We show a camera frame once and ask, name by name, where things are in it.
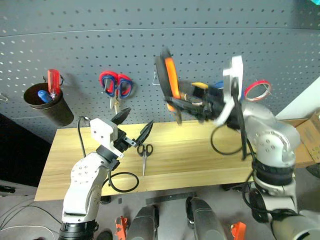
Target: gray pegboard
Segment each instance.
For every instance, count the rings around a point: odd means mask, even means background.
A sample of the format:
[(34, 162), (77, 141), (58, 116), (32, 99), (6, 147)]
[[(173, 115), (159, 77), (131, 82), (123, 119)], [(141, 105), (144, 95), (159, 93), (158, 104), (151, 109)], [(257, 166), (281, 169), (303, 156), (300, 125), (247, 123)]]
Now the gray pegboard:
[(9, 102), (0, 102), (0, 112), (49, 142), (56, 127), (22, 98), (49, 68), (65, 78), (64, 98), (75, 115), (69, 128), (81, 115), (109, 119), (114, 114), (98, 83), (105, 70), (127, 74), (135, 83), (132, 96), (121, 102), (121, 108), (132, 108), (127, 124), (174, 121), (160, 87), (152, 85), (154, 57), (164, 46), (173, 54), (180, 79), (211, 84), (222, 79), (232, 56), (242, 55), (244, 86), (269, 80), (272, 96), (262, 103), (275, 114), (320, 75), (320, 8), (310, 1), (34, 0), (1, 5), (0, 92)]

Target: pen holder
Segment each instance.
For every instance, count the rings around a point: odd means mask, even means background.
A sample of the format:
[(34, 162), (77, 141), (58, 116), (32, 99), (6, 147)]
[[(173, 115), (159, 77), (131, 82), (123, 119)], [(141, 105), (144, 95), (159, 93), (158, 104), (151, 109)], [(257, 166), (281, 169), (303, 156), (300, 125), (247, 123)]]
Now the pen holder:
[(60, 94), (52, 101), (44, 103), (38, 96), (40, 90), (49, 92), (48, 84), (38, 83), (29, 87), (23, 95), (25, 102), (34, 110), (45, 115), (55, 125), (59, 127), (69, 125), (74, 120), (74, 115), (64, 99), (63, 92), (60, 91)]

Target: white cable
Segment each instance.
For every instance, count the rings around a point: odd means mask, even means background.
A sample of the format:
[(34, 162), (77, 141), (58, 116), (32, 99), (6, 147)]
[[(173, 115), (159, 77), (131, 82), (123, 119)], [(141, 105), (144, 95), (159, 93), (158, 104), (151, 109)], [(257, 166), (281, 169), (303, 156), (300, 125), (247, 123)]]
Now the white cable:
[(9, 226), (9, 227), (6, 227), (6, 228), (0, 230), (0, 233), (3, 232), (3, 231), (5, 231), (5, 230), (8, 230), (8, 229), (22, 228), (22, 227), (24, 227), (24, 228), (25, 228), (25, 227), (28, 227), (28, 228), (43, 228), (43, 229), (46, 229), (46, 230), (48, 230), (48, 231), (52, 234), (53, 240), (56, 240), (56, 237), (55, 237), (54, 233), (53, 233), (49, 228), (47, 228), (47, 227), (45, 227), (45, 226), (37, 226), (37, 225)]

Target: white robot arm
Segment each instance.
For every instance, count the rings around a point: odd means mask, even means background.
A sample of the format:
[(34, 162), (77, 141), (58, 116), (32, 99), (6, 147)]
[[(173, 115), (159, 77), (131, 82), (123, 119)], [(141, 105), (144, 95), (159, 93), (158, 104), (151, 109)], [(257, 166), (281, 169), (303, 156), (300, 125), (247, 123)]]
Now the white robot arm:
[(102, 187), (106, 179), (111, 181), (111, 171), (115, 170), (123, 158), (123, 152), (130, 147), (143, 144), (148, 137), (153, 121), (148, 123), (140, 132), (140, 136), (130, 139), (126, 133), (117, 127), (128, 116), (130, 108), (119, 112), (111, 121), (93, 119), (90, 121), (91, 137), (101, 145), (96, 152), (91, 152), (78, 161), (71, 170), (71, 183), (67, 190), (62, 210), (62, 225), (60, 240), (90, 240), (98, 229), (95, 219), (98, 214)]

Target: metal hook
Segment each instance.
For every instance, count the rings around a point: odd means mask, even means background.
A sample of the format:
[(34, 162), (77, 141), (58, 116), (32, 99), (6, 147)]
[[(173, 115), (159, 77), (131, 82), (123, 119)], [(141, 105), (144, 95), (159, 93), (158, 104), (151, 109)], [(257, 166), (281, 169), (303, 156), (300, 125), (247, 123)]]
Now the metal hook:
[(6, 96), (4, 96), (1, 92), (0, 92), (0, 101), (3, 101), (5, 103), (8, 102), (8, 98)]
[(265, 90), (272, 96), (272, 94), (271, 94), (271, 92), (269, 91), (268, 87), (266, 87), (265, 84), (262, 84), (262, 85), (264, 86)]
[[(61, 74), (60, 74), (60, 78), (61, 78), (61, 83), (59, 84), (59, 86), (62, 86), (62, 84), (64, 84), (65, 79)], [(42, 79), (43, 79), (44, 83), (47, 82), (47, 79), (43, 75), (42, 75)]]
[(61, 78), (61, 83), (59, 84), (60, 86), (62, 86), (62, 84), (64, 84), (64, 77), (60, 74), (60, 78)]
[(156, 84), (156, 83), (155, 83), (156, 74), (157, 74), (157, 72), (156, 72), (156, 70), (154, 70), (154, 76), (153, 76), (153, 80), (152, 80), (152, 85), (154, 85), (154, 86), (159, 86), (160, 84)]

